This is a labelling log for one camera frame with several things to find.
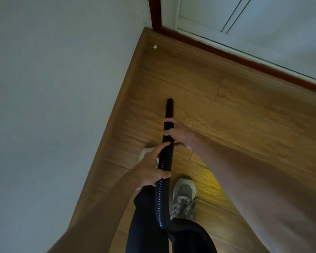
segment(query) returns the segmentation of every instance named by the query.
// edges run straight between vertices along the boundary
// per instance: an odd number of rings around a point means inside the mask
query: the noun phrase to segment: shoelace
[[[172,207],[171,220],[174,218],[193,220],[195,218],[194,207],[197,200],[198,197],[195,197],[194,200],[191,201],[191,199],[186,196],[178,196],[177,203]]]

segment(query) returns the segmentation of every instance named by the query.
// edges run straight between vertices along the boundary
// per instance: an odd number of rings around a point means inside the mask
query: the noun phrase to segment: wooden floor
[[[316,99],[305,90],[290,93],[281,82],[267,84],[271,76],[259,80],[262,75],[250,71],[232,61],[216,65],[151,39],[103,165],[87,186],[80,216],[137,164],[145,146],[161,142],[168,98],[174,99],[177,119],[316,190]],[[219,253],[267,252],[195,153],[176,149],[172,174],[171,186],[181,175],[193,178],[199,196],[195,221],[207,230]],[[110,252],[125,251],[133,198]]]

